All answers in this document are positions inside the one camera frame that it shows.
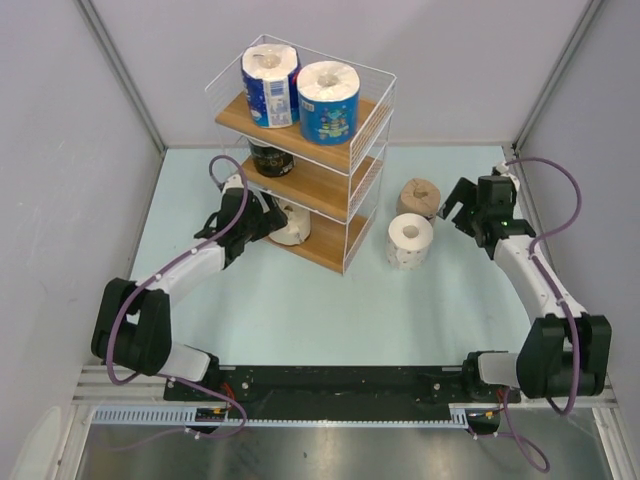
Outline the beige paper roll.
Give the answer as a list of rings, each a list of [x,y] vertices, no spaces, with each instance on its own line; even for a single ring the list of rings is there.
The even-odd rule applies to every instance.
[[[268,238],[279,245],[301,245],[311,233],[311,212],[284,199],[277,199],[276,203],[285,214],[287,224],[270,233]]]

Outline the black paper roll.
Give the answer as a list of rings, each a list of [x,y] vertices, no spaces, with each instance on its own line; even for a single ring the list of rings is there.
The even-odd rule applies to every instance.
[[[251,159],[257,172],[269,178],[282,177],[295,167],[294,156],[264,142],[249,139]]]

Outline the light blue paper roll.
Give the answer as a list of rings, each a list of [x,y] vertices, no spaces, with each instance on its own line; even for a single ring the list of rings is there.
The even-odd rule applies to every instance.
[[[320,61],[297,77],[300,130],[309,142],[335,146],[356,133],[360,78],[349,64]]]

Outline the dark blue paper roll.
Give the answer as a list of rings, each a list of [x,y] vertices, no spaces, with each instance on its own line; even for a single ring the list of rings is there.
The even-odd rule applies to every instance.
[[[241,58],[241,74],[249,113],[261,128],[285,128],[299,121],[297,50],[286,44],[259,44]]]

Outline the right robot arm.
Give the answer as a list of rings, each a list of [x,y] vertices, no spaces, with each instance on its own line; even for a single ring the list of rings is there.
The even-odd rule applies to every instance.
[[[531,321],[517,353],[484,351],[461,376],[463,393],[484,401],[497,386],[530,399],[597,396],[605,386],[612,328],[591,315],[562,286],[543,255],[532,251],[536,233],[514,216],[517,190],[506,175],[460,178],[438,211],[472,237],[504,272]]]

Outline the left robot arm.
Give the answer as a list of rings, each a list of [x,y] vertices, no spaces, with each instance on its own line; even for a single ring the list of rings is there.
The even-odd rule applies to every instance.
[[[245,245],[287,226],[276,200],[233,187],[222,195],[220,209],[194,234],[196,244],[151,278],[114,278],[104,289],[91,339],[94,356],[137,375],[186,380],[197,398],[214,397],[221,376],[218,359],[172,339],[171,311],[196,286],[223,272]]]

